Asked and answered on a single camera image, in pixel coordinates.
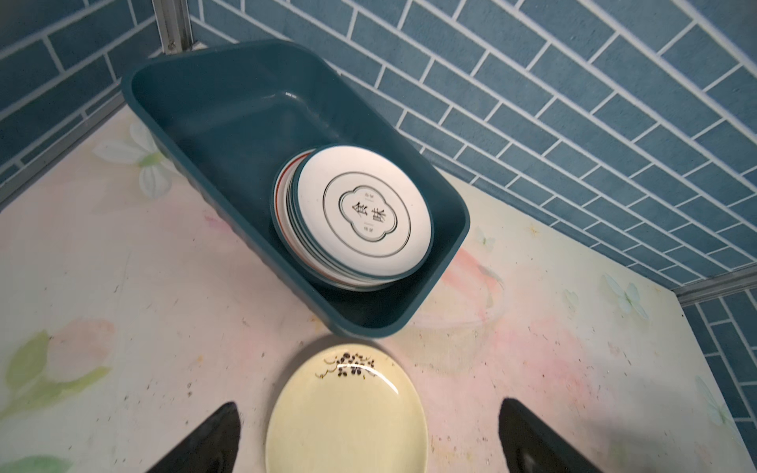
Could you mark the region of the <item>white plate orange sunburst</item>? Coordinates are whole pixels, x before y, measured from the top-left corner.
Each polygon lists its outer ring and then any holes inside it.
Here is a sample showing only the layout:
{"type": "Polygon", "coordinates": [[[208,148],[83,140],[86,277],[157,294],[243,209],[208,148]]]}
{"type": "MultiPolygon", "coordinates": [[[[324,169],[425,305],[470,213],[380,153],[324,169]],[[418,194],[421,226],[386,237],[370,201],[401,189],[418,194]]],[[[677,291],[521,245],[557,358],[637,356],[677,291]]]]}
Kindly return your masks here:
{"type": "Polygon", "coordinates": [[[303,160],[311,155],[315,149],[301,151],[295,155],[278,171],[272,188],[272,220],[274,228],[287,250],[293,255],[293,258],[309,273],[313,280],[327,286],[335,287],[341,290],[368,292],[376,291],[380,284],[361,280],[352,276],[345,275],[328,265],[324,265],[306,248],[298,238],[294,226],[291,222],[290,213],[287,208],[288,189],[295,170],[303,160]]]}

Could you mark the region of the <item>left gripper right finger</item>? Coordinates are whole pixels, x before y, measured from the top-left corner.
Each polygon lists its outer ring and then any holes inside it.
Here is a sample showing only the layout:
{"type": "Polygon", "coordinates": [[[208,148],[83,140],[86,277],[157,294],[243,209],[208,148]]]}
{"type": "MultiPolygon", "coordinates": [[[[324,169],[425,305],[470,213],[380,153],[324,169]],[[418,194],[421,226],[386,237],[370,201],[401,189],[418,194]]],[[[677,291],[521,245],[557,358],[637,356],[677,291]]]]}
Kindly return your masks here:
{"type": "Polygon", "coordinates": [[[511,472],[600,472],[517,399],[503,400],[498,432],[511,472]]]}

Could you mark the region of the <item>teal plastic bin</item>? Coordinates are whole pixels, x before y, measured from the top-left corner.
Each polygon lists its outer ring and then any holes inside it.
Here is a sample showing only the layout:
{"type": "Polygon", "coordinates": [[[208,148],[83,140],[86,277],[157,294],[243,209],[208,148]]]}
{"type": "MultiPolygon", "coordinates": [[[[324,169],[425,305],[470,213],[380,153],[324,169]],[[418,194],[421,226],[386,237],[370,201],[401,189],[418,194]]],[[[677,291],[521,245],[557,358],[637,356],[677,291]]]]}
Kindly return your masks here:
{"type": "Polygon", "coordinates": [[[231,230],[334,333],[388,337],[412,319],[470,227],[457,190],[317,54],[268,39],[161,56],[126,73],[126,104],[231,230]],[[432,218],[427,260],[376,292],[317,281],[273,226],[280,169],[320,145],[377,152],[418,186],[432,218]]]}

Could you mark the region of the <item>white plate cloud emblem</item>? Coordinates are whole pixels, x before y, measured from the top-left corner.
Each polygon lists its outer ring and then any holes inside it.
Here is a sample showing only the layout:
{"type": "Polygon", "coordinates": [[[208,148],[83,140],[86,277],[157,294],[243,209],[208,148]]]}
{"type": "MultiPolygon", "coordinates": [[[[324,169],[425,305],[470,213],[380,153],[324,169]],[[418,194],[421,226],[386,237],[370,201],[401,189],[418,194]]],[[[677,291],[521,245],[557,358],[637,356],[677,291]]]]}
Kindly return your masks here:
{"type": "Polygon", "coordinates": [[[354,145],[313,150],[289,190],[304,237],[359,277],[403,279],[428,258],[433,219],[416,184],[389,159],[354,145]]]}

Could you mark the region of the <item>cream yellow plate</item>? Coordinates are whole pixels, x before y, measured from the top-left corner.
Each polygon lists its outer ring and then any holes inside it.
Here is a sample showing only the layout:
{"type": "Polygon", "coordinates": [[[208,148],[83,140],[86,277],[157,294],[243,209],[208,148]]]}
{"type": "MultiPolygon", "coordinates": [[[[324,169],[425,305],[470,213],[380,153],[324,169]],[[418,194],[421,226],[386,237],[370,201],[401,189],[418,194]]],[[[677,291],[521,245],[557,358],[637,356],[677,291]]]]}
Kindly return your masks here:
{"type": "Polygon", "coordinates": [[[327,348],[291,375],[272,409],[269,472],[424,472],[421,398],[390,355],[370,345],[327,348]]]}

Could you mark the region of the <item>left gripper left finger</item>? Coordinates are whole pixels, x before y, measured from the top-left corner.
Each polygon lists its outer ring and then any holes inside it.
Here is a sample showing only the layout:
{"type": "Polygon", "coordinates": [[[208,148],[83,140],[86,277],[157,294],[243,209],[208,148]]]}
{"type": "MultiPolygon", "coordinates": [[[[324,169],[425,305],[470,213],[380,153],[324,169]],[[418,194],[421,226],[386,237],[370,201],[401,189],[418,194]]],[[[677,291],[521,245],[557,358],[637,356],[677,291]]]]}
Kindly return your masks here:
{"type": "Polygon", "coordinates": [[[161,458],[148,473],[232,472],[239,453],[241,431],[237,404],[227,402],[161,458]]]}

